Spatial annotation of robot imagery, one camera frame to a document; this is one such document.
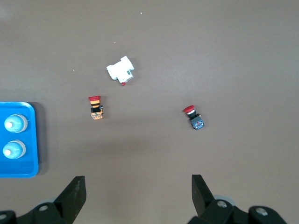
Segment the white plastic component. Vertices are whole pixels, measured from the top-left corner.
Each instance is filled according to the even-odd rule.
[[[4,155],[10,155],[10,154],[11,154],[11,151],[9,149],[4,151]]]
[[[7,122],[7,123],[4,124],[4,126],[5,126],[6,128],[12,128],[12,127],[13,127],[13,123],[11,123],[11,122]]]
[[[107,66],[107,70],[113,80],[118,79],[122,84],[133,78],[131,71],[134,67],[127,56],[121,58],[120,62]]]
[[[188,115],[189,115],[189,114],[192,114],[192,113],[194,113],[194,111],[195,111],[195,110],[192,110],[192,111],[190,111],[189,113],[186,113],[186,114],[188,114]]]

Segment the red tip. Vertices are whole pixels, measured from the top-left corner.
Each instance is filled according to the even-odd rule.
[[[185,112],[185,113],[189,113],[189,112],[191,112],[191,111],[193,111],[193,110],[194,110],[194,105],[191,105],[191,106],[186,107],[186,108],[184,109],[184,112]]]
[[[89,97],[89,101],[95,101],[95,100],[100,100],[101,96],[93,96]]]

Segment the screw head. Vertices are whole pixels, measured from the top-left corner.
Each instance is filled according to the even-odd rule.
[[[41,206],[38,210],[39,211],[45,211],[45,210],[47,210],[48,209],[48,206],[47,205],[43,205],[43,206]]]
[[[5,219],[7,217],[7,214],[0,215],[0,220]]]
[[[268,215],[267,211],[265,209],[263,209],[263,208],[257,208],[256,212],[258,214],[262,215],[262,216],[267,216]]]
[[[218,202],[217,202],[217,205],[218,205],[219,207],[222,207],[222,208],[226,208],[226,207],[227,207],[227,205],[226,205],[226,203],[225,203],[224,201],[218,201]]]

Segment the white bottle cap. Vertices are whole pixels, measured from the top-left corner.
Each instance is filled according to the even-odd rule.
[[[11,151],[9,149],[4,151],[4,155],[10,155],[10,154],[11,154]]]
[[[6,122],[5,123],[6,128],[11,128],[12,126],[13,126],[13,123],[11,123],[11,122]]]

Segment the blue plastic tray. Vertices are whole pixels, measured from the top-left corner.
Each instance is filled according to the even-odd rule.
[[[21,133],[11,133],[4,127],[4,121],[12,114],[22,114],[28,127]],[[8,159],[2,149],[10,141],[20,140],[26,146],[26,153],[19,159]],[[38,172],[36,142],[36,117],[34,108],[26,102],[0,102],[0,178],[29,178]]]

